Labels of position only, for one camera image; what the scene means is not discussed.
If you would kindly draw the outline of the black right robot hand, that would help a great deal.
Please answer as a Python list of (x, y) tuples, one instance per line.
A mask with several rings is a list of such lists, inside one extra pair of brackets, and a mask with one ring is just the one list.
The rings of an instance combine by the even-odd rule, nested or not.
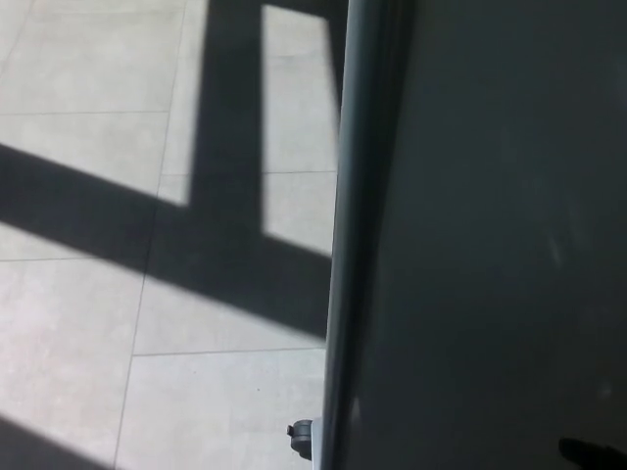
[(611, 446), (564, 438), (558, 449), (565, 460), (582, 470), (626, 470), (626, 454)]

